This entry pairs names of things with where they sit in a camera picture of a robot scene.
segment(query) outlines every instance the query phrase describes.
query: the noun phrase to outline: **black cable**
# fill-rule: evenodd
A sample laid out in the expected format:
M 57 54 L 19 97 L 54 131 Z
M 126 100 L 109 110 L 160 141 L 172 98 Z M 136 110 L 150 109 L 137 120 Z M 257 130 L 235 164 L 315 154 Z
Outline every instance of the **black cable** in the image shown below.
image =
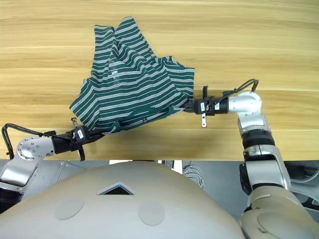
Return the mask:
M 216 104 L 220 103 L 221 101 L 223 101 L 224 99 L 230 97 L 231 95 L 241 92 L 242 90 L 246 89 L 247 87 L 249 87 L 250 85 L 253 84 L 251 91 L 255 92 L 257 86 L 258 86 L 259 80 L 256 79 L 250 79 L 248 81 L 246 81 L 244 84 L 242 84 L 240 87 L 233 89 L 232 91 L 228 92 L 226 95 L 224 95 L 220 100 L 214 102 L 213 106 L 215 106 Z
M 68 138 L 68 137 L 63 137 L 63 136 L 49 134 L 49 133 L 41 133 L 41 132 L 37 132 L 37 131 L 31 130 L 31 129 L 28 129 L 28 128 L 24 128 L 24 127 L 18 126 L 16 124 L 6 123 L 2 127 L 1 132 L 2 132 L 2 136 L 3 136 L 3 139 L 4 139 L 5 145 L 6 145 L 7 149 L 8 149 L 8 153 L 6 153 L 6 154 L 9 155 L 10 159 L 14 158 L 14 152 L 13 152 L 13 147 L 12 147 L 12 144 L 11 144 L 8 132 L 7 132 L 7 128 L 13 128 L 15 130 L 18 130 L 18 131 L 21 131 L 21 132 L 24 132 L 24 133 L 38 135 L 40 137 L 42 137 L 42 136 L 50 136 L 50 137 L 62 138 L 62 139 L 71 141 L 71 139 Z

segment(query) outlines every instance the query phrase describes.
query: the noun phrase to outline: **white stripe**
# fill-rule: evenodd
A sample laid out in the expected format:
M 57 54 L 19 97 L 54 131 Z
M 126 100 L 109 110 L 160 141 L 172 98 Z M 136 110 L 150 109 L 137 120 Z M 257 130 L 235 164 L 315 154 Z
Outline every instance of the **white stripe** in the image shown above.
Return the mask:
M 143 98 L 141 100 L 136 100 L 136 101 L 131 101 L 131 102 L 126 102 L 126 103 L 122 103 L 122 104 L 118 104 L 118 105 L 112 105 L 112 106 L 106 106 L 106 107 L 101 107 L 101 110 L 109 110 L 109 109 L 115 109 L 115 108 L 119 108 L 119 107 L 126 107 L 126 106 L 131 106 L 131 105 L 134 105 L 134 104 L 137 104 L 137 103 L 141 103 L 141 102 L 144 102 L 144 101 L 148 101 L 150 99 L 153 99 L 155 97 L 158 97 L 162 94 L 164 94 L 165 92 L 169 91 L 172 87 L 174 87 L 173 85 L 170 85 L 169 87 L 167 87 L 166 89 L 164 89 L 163 91 L 161 92 L 158 92 L 154 95 L 151 95 L 151 96 L 148 96 L 146 98 Z
M 106 44 L 108 44 L 108 43 L 110 43 L 110 42 L 112 42 L 112 41 L 114 41 L 115 40 L 115 37 L 111 37 L 110 39 L 108 39 L 107 41 L 103 41 L 103 42 L 101 42 L 101 43 L 95 43 L 95 46 L 104 46 L 104 45 L 106 45 Z
M 94 28 L 95 28 L 95 29 L 100 29 L 100 30 L 105 30 L 105 29 L 109 28 L 109 26 L 99 26 L 99 25 L 95 25 Z
M 129 116 L 131 113 L 132 113 L 132 112 L 129 112 L 129 113 L 126 113 L 126 114 L 121 114 L 121 115 L 103 117 L 103 118 L 100 118 L 100 120 L 112 120 L 112 119 L 115 119 L 115 118 L 127 117 L 127 116 Z
M 131 26 L 126 27 L 126 28 L 124 28 L 124 29 L 116 30 L 116 33 L 117 33 L 117 34 L 120 34 L 120 33 L 122 33 L 122 32 L 125 32 L 125 31 L 128 31 L 128 30 L 131 30 L 131 29 L 132 29 L 132 28 L 134 28 L 134 27 L 137 27 L 137 25 L 136 25 L 135 23 L 133 23 Z
M 138 37 L 138 36 L 140 36 L 140 35 L 143 37 L 142 33 L 141 33 L 140 31 L 138 31 L 138 33 L 136 33 L 136 34 L 133 35 L 133 36 L 124 37 L 124 38 L 121 38 L 121 37 L 119 36 L 119 38 L 120 38 L 120 41 L 127 41 L 127 40 L 132 40 L 132 39 L 134 39 L 134 38 L 136 38 L 136 37 Z
M 158 108 L 162 105 L 165 105 L 167 102 L 171 101 L 173 98 L 180 96 L 181 92 L 175 93 L 174 95 L 172 95 L 171 97 L 167 98 L 166 100 L 160 102 L 159 104 L 155 105 L 154 107 Z
M 108 96 L 99 97 L 99 98 L 97 98 L 97 99 L 98 99 L 98 100 L 106 100 L 106 99 L 111 99 L 111 98 L 114 98 L 114 97 L 122 97 L 122 96 L 134 95 L 134 94 L 140 93 L 140 92 L 142 92 L 142 91 L 145 91 L 145 90 L 147 90 L 147 89 L 149 89 L 149 88 L 156 87 L 156 86 L 158 86 L 158 85 L 164 83 L 165 81 L 167 81 L 167 79 L 163 79 L 163 80 L 161 80 L 161 81 L 159 81 L 159 82 L 157 82 L 157 83 L 155 83 L 155 84 L 153 84 L 153 85 L 146 85 L 146 86 L 140 88 L 140 89 L 137 90 L 137 91 L 130 91 L 130 92 L 127 92 L 127 93 L 117 93 L 117 94 L 112 94 L 112 95 L 108 95 Z M 173 85 L 171 82 L 167 82 L 166 84 L 164 84 L 163 86 L 161 86 L 161 88 L 164 87 L 164 86 L 166 86 L 167 84 L 170 84 L 169 87 L 174 87 L 174 85 Z M 144 93 L 143 95 L 149 94 L 150 92 L 153 92 L 153 91 L 147 91 L 147 92 Z
M 167 71 L 175 72 L 175 73 L 184 73 L 184 72 L 194 72 L 195 70 L 192 68 L 184 69 L 184 70 L 174 70 L 167 68 Z

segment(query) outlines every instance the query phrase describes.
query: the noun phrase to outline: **green striped shirt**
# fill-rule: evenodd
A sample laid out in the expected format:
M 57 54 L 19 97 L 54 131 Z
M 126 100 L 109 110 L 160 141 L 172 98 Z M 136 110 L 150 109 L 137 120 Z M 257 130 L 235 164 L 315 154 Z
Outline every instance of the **green striped shirt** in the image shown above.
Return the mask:
M 89 130 L 129 130 L 183 110 L 193 98 L 194 68 L 158 58 L 132 17 L 96 25 L 91 77 L 71 111 Z

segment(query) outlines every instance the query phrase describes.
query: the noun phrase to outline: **gray cable bundle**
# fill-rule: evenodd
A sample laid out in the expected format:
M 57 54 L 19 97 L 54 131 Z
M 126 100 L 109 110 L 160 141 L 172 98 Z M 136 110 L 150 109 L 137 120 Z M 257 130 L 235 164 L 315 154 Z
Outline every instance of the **gray cable bundle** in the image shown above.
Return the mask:
M 183 175 L 193 180 L 202 190 L 204 190 L 204 173 L 200 167 L 193 164 L 193 161 L 183 168 Z

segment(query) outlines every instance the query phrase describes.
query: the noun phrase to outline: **gray floor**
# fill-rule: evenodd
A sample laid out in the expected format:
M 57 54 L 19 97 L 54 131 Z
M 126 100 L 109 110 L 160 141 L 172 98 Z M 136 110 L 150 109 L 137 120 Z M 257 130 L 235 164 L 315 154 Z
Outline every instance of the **gray floor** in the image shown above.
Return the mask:
M 5 160 L 0 160 L 0 168 Z M 108 161 L 43 161 L 31 179 L 23 199 L 35 195 L 65 178 L 88 168 L 108 165 Z M 240 162 L 194 161 L 204 173 L 205 191 L 235 219 L 247 207 L 248 196 L 242 191 L 239 179 Z M 310 212 L 319 222 L 319 213 Z

